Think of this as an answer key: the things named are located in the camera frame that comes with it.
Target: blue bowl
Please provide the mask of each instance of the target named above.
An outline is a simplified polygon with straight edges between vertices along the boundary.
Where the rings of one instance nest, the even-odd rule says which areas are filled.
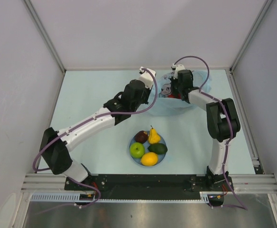
[[[166,142],[165,142],[165,140],[163,139],[163,137],[162,137],[160,134],[158,134],[158,135],[161,137],[161,141],[160,141],[159,143],[162,143],[162,144],[165,144],[165,145],[166,145]],[[129,155],[130,155],[130,156],[131,156],[131,154],[130,154],[130,146],[131,146],[133,143],[136,143],[134,137],[131,139],[131,141],[130,141],[130,143],[129,143],[129,149],[128,149],[128,151],[129,151]],[[148,142],[148,140],[147,140],[143,145],[144,145],[144,147],[145,147],[145,153],[153,152],[153,151],[149,151],[149,150],[148,150],[148,147],[151,145],[151,144]],[[154,166],[158,165],[159,163],[161,163],[161,161],[165,158],[165,155],[166,155],[166,153],[165,153],[165,154],[158,154],[158,155],[157,155],[158,161],[157,161],[157,163],[156,163],[155,165],[153,165],[153,166],[145,166],[145,165],[143,165],[143,164],[140,162],[141,158],[133,158],[132,156],[131,156],[131,158],[132,158],[137,164],[139,164],[139,165],[141,165],[141,166],[144,166],[144,167],[154,167]]]

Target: white table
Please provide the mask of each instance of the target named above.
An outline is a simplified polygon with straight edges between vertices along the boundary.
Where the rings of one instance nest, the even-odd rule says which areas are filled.
[[[167,72],[158,70],[157,77]],[[51,126],[59,130],[90,116],[138,76],[138,71],[133,70],[67,71]],[[225,71],[212,70],[211,76],[210,94],[218,98],[232,98]],[[128,145],[138,131],[149,130],[150,125],[164,137],[168,153],[159,165],[143,167],[132,160]],[[207,130],[206,112],[195,108],[172,117],[156,117],[147,113],[133,115],[83,142],[71,152],[71,157],[83,163],[91,173],[203,174],[211,151],[212,138]],[[47,167],[43,159],[39,167]],[[254,174],[242,129],[232,140],[229,172]]]

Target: plastic bag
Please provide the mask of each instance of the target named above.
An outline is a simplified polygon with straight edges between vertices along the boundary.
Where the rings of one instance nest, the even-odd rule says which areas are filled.
[[[207,72],[202,70],[192,71],[194,76],[194,86],[200,87],[202,83],[207,78]],[[178,115],[187,112],[188,110],[195,108],[194,104],[188,104],[181,99],[172,98],[171,95],[171,81],[174,75],[174,71],[163,75],[157,80],[157,101],[154,106],[148,110],[148,113],[151,115],[165,116],[165,115]],[[204,92],[209,92],[211,78],[209,77],[207,83],[203,86],[202,90]],[[155,96],[155,87],[152,88],[148,102],[151,103]]]

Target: avocado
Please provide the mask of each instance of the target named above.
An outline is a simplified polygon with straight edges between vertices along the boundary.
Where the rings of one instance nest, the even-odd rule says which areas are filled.
[[[168,151],[168,148],[165,144],[162,143],[155,143],[148,147],[150,152],[154,152],[156,154],[165,154]]]

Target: gray wall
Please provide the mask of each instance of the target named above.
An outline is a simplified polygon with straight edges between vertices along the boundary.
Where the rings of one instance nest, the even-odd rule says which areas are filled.
[[[277,179],[277,1],[237,66],[235,80],[261,162]]]
[[[0,206],[31,171],[62,81],[21,0],[0,0]]]

